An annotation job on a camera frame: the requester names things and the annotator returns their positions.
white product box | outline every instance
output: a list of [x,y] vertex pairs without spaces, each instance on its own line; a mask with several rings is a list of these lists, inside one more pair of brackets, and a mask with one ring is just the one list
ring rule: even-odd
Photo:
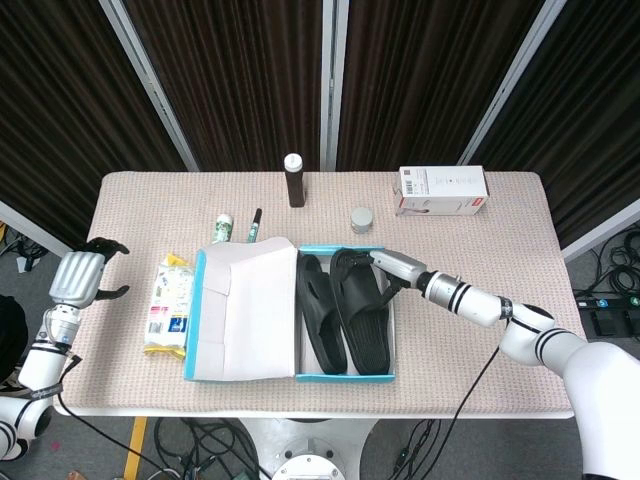
[[474,215],[489,198],[480,165],[400,167],[393,187],[396,215]]

robotic hand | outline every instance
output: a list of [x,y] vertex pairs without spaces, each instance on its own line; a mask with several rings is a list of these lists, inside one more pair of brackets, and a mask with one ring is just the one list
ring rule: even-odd
[[73,357],[71,345],[80,326],[80,310],[94,300],[118,298],[129,290],[126,285],[116,291],[98,288],[105,264],[117,252],[127,254],[129,250],[113,240],[95,238],[60,262],[49,290],[56,305],[44,313],[18,378],[31,389],[31,398],[0,397],[0,460],[24,455],[29,442],[49,425],[52,397],[62,391],[60,375],[67,358]]
[[609,343],[587,343],[539,307],[491,295],[389,250],[371,251],[392,287],[416,288],[429,301],[483,327],[505,319],[500,350],[523,365],[562,377],[582,443],[583,478],[639,479],[640,362]]

gray floor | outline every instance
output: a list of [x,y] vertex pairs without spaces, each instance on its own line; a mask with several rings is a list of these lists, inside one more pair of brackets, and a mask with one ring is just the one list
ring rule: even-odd
[[[51,304],[47,292],[57,268],[49,254],[32,272],[18,274],[15,255],[0,257],[0,294],[14,296],[26,311],[30,333],[37,330],[42,312]],[[586,254],[568,265],[575,288],[591,282],[594,260]],[[640,344],[618,342],[640,357]],[[98,427],[127,443],[133,425],[129,418],[89,418]],[[149,419],[144,452],[159,460],[153,445],[155,419]],[[381,421],[373,429],[362,456],[363,479],[386,479],[415,421]],[[186,449],[189,438],[178,420],[167,421],[162,430],[176,450]],[[55,416],[46,433],[35,441],[29,454],[15,462],[0,463],[0,472],[13,480],[66,478],[78,470],[88,480],[110,480],[123,474],[126,452],[97,436],[72,418]],[[241,465],[230,462],[239,472]],[[146,479],[154,468],[142,462],[138,478]],[[581,457],[575,421],[570,420],[461,420],[430,478],[433,479],[568,479],[580,478]],[[202,478],[226,478],[212,467]]]

beige tablecloth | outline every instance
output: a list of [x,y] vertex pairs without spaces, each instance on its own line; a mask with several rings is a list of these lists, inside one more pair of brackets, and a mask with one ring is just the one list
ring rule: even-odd
[[[483,329],[429,304],[418,291],[395,300],[396,370],[391,384],[298,384],[294,379],[204,384],[182,379],[182,362],[142,353],[150,289],[168,252],[190,261],[210,241],[220,213],[235,218],[232,240],[245,241],[257,207],[259,240],[294,245],[383,245],[430,269],[551,312],[582,332],[544,190],[532,173],[487,173],[491,198],[469,217],[395,217],[392,173],[305,174],[307,203],[289,208],[282,173],[132,173],[105,177],[89,237],[125,244],[107,265],[103,289],[131,286],[125,297],[83,312],[74,351],[84,361],[67,376],[72,408],[164,409],[250,415],[450,415],[499,342],[504,325]],[[365,235],[350,228],[356,206],[374,211]],[[499,354],[465,412],[479,416],[570,414],[562,382],[543,367]]]

yellow package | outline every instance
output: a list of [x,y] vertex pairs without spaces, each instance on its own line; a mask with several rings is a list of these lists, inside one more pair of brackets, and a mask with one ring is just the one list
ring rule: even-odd
[[193,267],[173,254],[158,266],[144,334],[144,353],[185,356]]

